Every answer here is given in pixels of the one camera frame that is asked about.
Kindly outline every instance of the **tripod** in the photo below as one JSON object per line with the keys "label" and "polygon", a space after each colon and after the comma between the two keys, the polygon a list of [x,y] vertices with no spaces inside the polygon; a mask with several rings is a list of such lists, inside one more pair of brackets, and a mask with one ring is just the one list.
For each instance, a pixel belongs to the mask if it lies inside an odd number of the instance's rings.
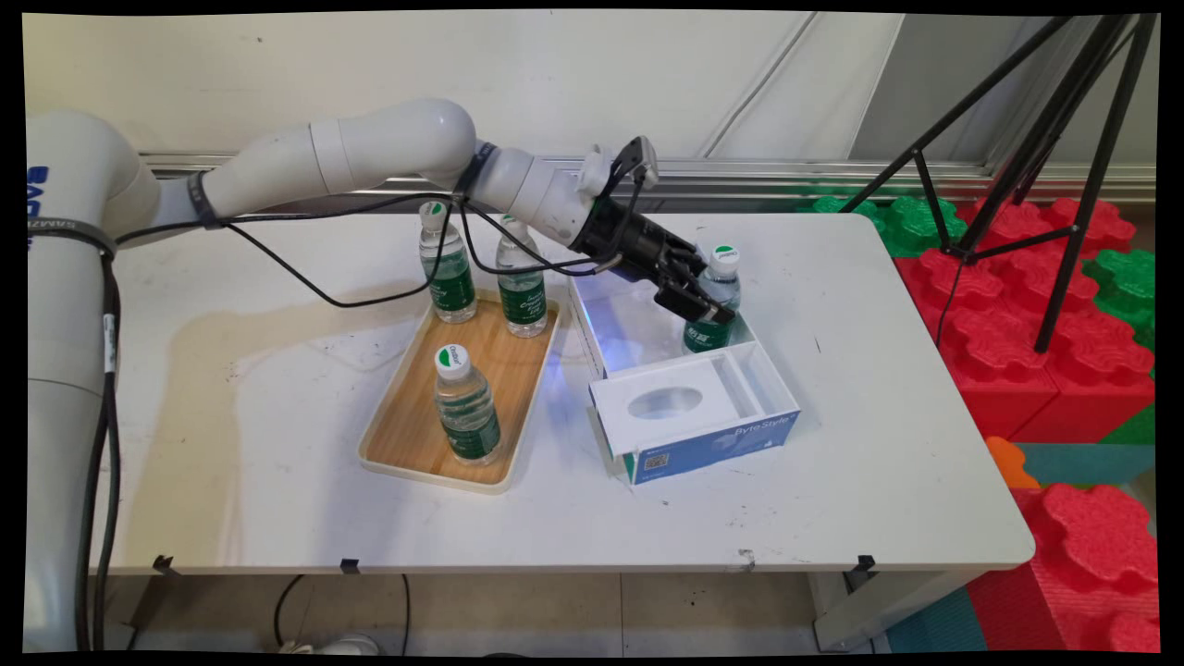
{"label": "tripod", "polygon": [[[1147,44],[1151,41],[1151,33],[1156,25],[1156,14],[1139,14],[1134,21],[1134,27],[1127,31],[1126,36],[1121,39],[1119,39],[1119,36],[1122,28],[1131,23],[1134,14],[1113,14],[1101,18],[1098,26],[1094,27],[1093,33],[1086,40],[1086,44],[1081,47],[1077,57],[1073,60],[1069,70],[1061,79],[1061,83],[1053,91],[1053,96],[1044,104],[1036,122],[1029,129],[1019,147],[1016,148],[1008,165],[999,173],[990,193],[986,196],[986,200],[983,201],[982,209],[979,209],[978,214],[974,216],[974,220],[957,244],[951,242],[946,223],[941,217],[941,210],[938,207],[938,194],[933,188],[933,179],[929,177],[929,169],[925,164],[922,151],[969,108],[982,100],[999,81],[1006,77],[1011,70],[1016,69],[1019,63],[1024,62],[1032,52],[1040,49],[1053,33],[1064,26],[1072,18],[1054,17],[1044,24],[1023,46],[1009,56],[982,83],[950,109],[946,115],[941,116],[933,127],[909,145],[880,175],[861,190],[858,194],[851,197],[839,211],[847,213],[855,210],[856,206],[863,203],[900,171],[902,166],[912,160],[916,164],[916,172],[921,178],[925,197],[928,200],[933,222],[938,228],[941,252],[958,257],[961,265],[972,265],[986,257],[1068,237],[1064,255],[1061,257],[1061,267],[1056,274],[1056,282],[1053,287],[1053,294],[1049,297],[1048,307],[1044,310],[1044,319],[1041,321],[1040,333],[1036,337],[1035,350],[1038,353],[1047,352],[1049,342],[1053,339],[1053,331],[1056,328],[1056,320],[1061,314],[1061,306],[1064,305],[1064,295],[1069,289],[1069,278],[1073,277],[1074,268],[1081,255],[1081,245],[1085,243],[1086,231],[1089,229],[1089,218],[1093,217],[1094,204],[1098,200],[1098,193],[1101,191],[1102,177],[1105,177],[1106,167],[1109,165],[1111,155],[1114,153],[1114,143],[1118,141],[1118,134],[1122,128],[1126,109],[1131,103],[1131,96],[1134,94],[1134,84],[1139,79],[1143,59],[1147,53]],[[1089,92],[1094,82],[1101,76],[1106,65],[1118,55],[1127,40],[1132,40],[1131,50],[1126,56],[1121,78],[1119,78],[1118,87],[1114,90],[1114,98],[1111,102],[1106,124],[1102,127],[1102,134],[1098,141],[1098,149],[1094,153],[1089,175],[1081,193],[1081,204],[1077,207],[1077,216],[1074,218],[1073,224],[1047,233],[1032,236],[1031,238],[1024,238],[1015,243],[976,252],[976,245],[978,245],[978,242],[986,233],[1003,201],[1008,197],[1011,197],[1014,204],[1019,204],[1028,196],[1032,184],[1036,181],[1036,177],[1040,174],[1041,168],[1043,168],[1048,156],[1053,153],[1056,141],[1069,124],[1081,101],[1085,100],[1086,94]],[[951,296],[954,287],[957,287],[957,282],[951,287]]]}

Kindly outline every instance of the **oval hole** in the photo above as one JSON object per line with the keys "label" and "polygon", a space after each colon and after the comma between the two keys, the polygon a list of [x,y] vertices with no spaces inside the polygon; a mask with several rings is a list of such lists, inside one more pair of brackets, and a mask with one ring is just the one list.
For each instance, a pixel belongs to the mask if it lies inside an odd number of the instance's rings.
{"label": "oval hole", "polygon": [[629,403],[629,414],[637,418],[670,418],[690,411],[703,402],[703,393],[684,386],[657,389]]}

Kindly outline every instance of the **black tripod leg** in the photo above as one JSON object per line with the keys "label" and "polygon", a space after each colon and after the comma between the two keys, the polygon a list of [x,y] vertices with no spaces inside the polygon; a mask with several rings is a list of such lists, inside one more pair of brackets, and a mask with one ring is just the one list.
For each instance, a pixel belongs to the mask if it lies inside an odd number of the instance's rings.
{"label": "black tripod leg", "polygon": [[950,252],[950,230],[946,229],[946,220],[941,216],[941,206],[938,205],[938,191],[933,188],[933,178],[929,177],[929,167],[925,164],[925,155],[920,151],[913,151],[913,159],[916,161],[916,173],[921,177],[921,186],[925,187],[925,198],[929,201],[929,213],[933,216],[933,224],[938,228],[938,237],[941,239],[941,251]]}
{"label": "black tripod leg", "polygon": [[1069,121],[1073,120],[1073,115],[1077,113],[1077,107],[1081,105],[1081,102],[1086,98],[1086,95],[1089,94],[1089,90],[1093,89],[1094,83],[1098,82],[1098,77],[1100,77],[1102,72],[1106,71],[1106,68],[1109,66],[1111,60],[1113,60],[1114,56],[1117,56],[1118,52],[1122,50],[1122,46],[1126,45],[1126,43],[1131,39],[1132,34],[1134,34],[1133,28],[1126,32],[1126,36],[1122,37],[1122,40],[1119,41],[1118,45],[1115,45],[1109,51],[1105,60],[1098,63],[1098,66],[1095,66],[1093,71],[1089,72],[1089,76],[1082,84],[1077,85],[1077,89],[1074,92],[1074,95],[1070,96],[1069,101],[1061,109],[1058,117],[1053,122],[1053,128],[1049,130],[1049,136],[1045,140],[1045,147],[1042,149],[1040,158],[1032,165],[1032,168],[1028,172],[1028,174],[1021,179],[1019,187],[1016,188],[1016,193],[1011,198],[1011,203],[1014,205],[1019,205],[1024,201],[1024,199],[1028,198],[1028,193],[1031,192],[1032,186],[1036,185],[1036,178],[1040,177],[1041,169],[1044,168],[1044,165],[1048,162],[1049,155],[1053,154],[1053,148],[1055,148],[1056,142],[1061,140],[1061,135],[1064,134],[1064,128],[1068,127]]}
{"label": "black tripod leg", "polygon": [[1031,36],[1031,38],[1028,39],[1028,41],[1025,41],[1023,46],[1016,49],[1015,53],[1008,56],[1008,58],[1003,60],[1003,63],[1000,63],[998,68],[995,69],[995,71],[987,75],[987,77],[984,78],[982,83],[976,85],[973,90],[967,92],[966,96],[961,98],[961,101],[954,104],[954,108],[946,111],[946,115],[941,116],[941,119],[938,120],[938,122],[934,123],[933,127],[931,127],[928,130],[925,132],[925,134],[919,136],[916,141],[913,141],[908,146],[908,148],[905,148],[905,152],[901,153],[900,156],[893,160],[892,164],[889,164],[880,173],[880,175],[877,175],[871,182],[869,182],[863,190],[861,190],[858,194],[851,197],[851,199],[847,201],[847,204],[838,212],[849,213],[854,211],[855,206],[862,204],[868,197],[870,197],[876,190],[879,190],[881,185],[887,182],[889,178],[892,178],[897,171],[900,171],[900,167],[905,166],[906,164],[908,164],[909,160],[913,159],[913,151],[925,149],[925,147],[928,146],[934,139],[937,139],[939,134],[945,132],[947,127],[953,124],[955,120],[958,120],[964,113],[966,113],[966,109],[973,107],[976,102],[982,100],[984,95],[986,95],[987,92],[991,91],[992,88],[995,88],[995,84],[1003,81],[1005,76],[1011,73],[1011,70],[1016,69],[1016,66],[1018,66],[1019,63],[1024,62],[1024,59],[1027,59],[1028,56],[1032,55],[1032,52],[1036,51],[1036,49],[1040,49],[1041,44],[1044,44],[1044,41],[1048,40],[1048,38],[1051,37],[1054,32],[1060,30],[1061,26],[1067,24],[1070,18],[1073,17],[1053,17],[1051,19],[1049,19],[1049,21],[1044,24],[1044,26],[1041,27],[1040,31],[1036,32],[1036,34]]}
{"label": "black tripod leg", "polygon": [[1098,193],[1102,187],[1102,177],[1106,175],[1106,167],[1109,165],[1111,155],[1114,154],[1114,143],[1118,142],[1119,130],[1122,129],[1122,120],[1126,117],[1126,109],[1131,104],[1134,95],[1134,84],[1139,81],[1139,70],[1143,68],[1143,59],[1147,55],[1147,44],[1151,41],[1151,33],[1156,27],[1156,14],[1141,14],[1139,23],[1134,26],[1134,40],[1131,44],[1131,52],[1126,56],[1126,64],[1122,65],[1122,77],[1118,82],[1114,91],[1114,100],[1111,102],[1109,114],[1106,116],[1106,124],[1102,127],[1101,139],[1098,140],[1098,151],[1094,153],[1094,161],[1089,167],[1089,177],[1086,179],[1086,188],[1081,193],[1081,205],[1077,206],[1077,217],[1073,220],[1075,232],[1069,236],[1069,244],[1061,257],[1061,268],[1056,274],[1056,282],[1053,286],[1053,296],[1048,301],[1048,309],[1044,310],[1044,320],[1041,322],[1040,334],[1036,337],[1036,351],[1044,353],[1053,340],[1053,329],[1056,328],[1056,320],[1061,314],[1061,306],[1064,305],[1064,294],[1069,290],[1069,280],[1081,255],[1081,245],[1086,241],[1086,231],[1089,229],[1089,218],[1094,214],[1094,203],[1098,201]]}
{"label": "black tripod leg", "polygon": [[986,200],[983,201],[983,207],[974,216],[974,222],[971,223],[966,233],[958,243],[958,249],[961,252],[971,254],[974,251],[974,246],[978,245],[978,242],[986,233],[986,229],[991,225],[991,220],[995,219],[995,213],[998,212],[999,205],[1015,191],[1021,178],[1028,174],[1035,166],[1036,158],[1045,147],[1047,137],[1055,129],[1056,122],[1062,117],[1061,114],[1066,105],[1077,94],[1079,87],[1089,81],[1094,69],[1105,62],[1111,50],[1118,43],[1119,33],[1122,31],[1122,25],[1127,18],[1126,14],[1101,18],[1098,27],[1094,28],[1089,39],[1086,40],[1085,46],[1081,47],[1081,52],[1077,53],[1077,57],[1069,66],[1069,71],[1066,72],[1064,78],[1061,79],[1056,90],[1053,91],[1053,96],[1044,104],[1032,128],[1024,136],[1019,148],[1016,149],[1011,161],[1003,168],[990,194],[986,196]]}

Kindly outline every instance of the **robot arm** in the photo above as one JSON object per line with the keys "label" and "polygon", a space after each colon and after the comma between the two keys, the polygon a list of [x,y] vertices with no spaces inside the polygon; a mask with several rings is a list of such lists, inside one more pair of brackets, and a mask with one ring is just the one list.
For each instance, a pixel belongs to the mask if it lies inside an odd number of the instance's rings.
{"label": "robot arm", "polygon": [[[108,123],[75,111],[26,121],[28,167],[28,495],[25,649],[73,649],[72,601],[84,484],[103,395],[103,271],[95,246],[112,237],[373,187],[420,174],[465,194],[631,280],[658,286],[655,301],[684,319],[727,322],[695,277],[704,263],[686,241],[609,198],[626,173],[652,185],[652,149],[636,139],[616,160],[598,151],[577,174],[476,136],[461,107],[418,100],[366,116],[277,132],[200,177],[157,181]],[[474,160],[481,154],[484,162]],[[46,231],[58,236],[41,236]],[[139,242],[163,238],[166,233]]]}
{"label": "robot arm", "polygon": [[635,139],[613,164],[598,151],[579,174],[516,148],[477,137],[469,114],[446,100],[416,100],[365,116],[292,127],[251,142],[225,165],[206,173],[204,197],[219,218],[274,205],[374,187],[392,175],[419,174],[452,190],[478,162],[466,194],[506,211],[552,241],[606,262],[631,281],[657,284],[655,301],[689,319],[726,322],[733,313],[699,289],[703,270],[693,245],[609,198],[613,168],[651,186],[657,180],[652,148]]}

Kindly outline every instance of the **plastic bottle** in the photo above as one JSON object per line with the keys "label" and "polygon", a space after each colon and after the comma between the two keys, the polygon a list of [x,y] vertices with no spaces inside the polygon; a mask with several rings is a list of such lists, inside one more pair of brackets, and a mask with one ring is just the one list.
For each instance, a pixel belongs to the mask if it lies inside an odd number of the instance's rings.
{"label": "plastic bottle", "polygon": [[429,290],[432,293],[432,307],[440,321],[461,324],[477,314],[477,292],[472,287],[469,255],[464,251],[461,235],[451,224],[444,229],[445,212],[446,207],[439,201],[419,206],[419,220],[423,224],[423,231],[419,232],[419,263],[424,267],[425,276],[432,274],[440,233],[444,233],[440,265]]}
{"label": "plastic bottle", "polygon": [[[502,226],[535,254],[539,246],[527,231],[526,223],[510,216],[502,217]],[[521,268],[538,265],[530,255],[522,251],[509,238],[497,243],[497,268]],[[542,284],[542,271],[498,275],[497,289],[502,294],[502,312],[510,333],[519,338],[534,338],[547,327],[547,294]]]}
{"label": "plastic bottle", "polygon": [[497,460],[502,438],[494,393],[485,376],[469,361],[461,345],[436,352],[436,409],[452,455],[464,465],[484,466]]}
{"label": "plastic bottle", "polygon": [[[740,251],[732,245],[718,245],[707,258],[707,268],[699,275],[699,286],[720,303],[735,310],[740,308]],[[682,347],[688,352],[706,352],[726,347],[732,339],[733,319],[727,324],[688,321],[682,329]]]}

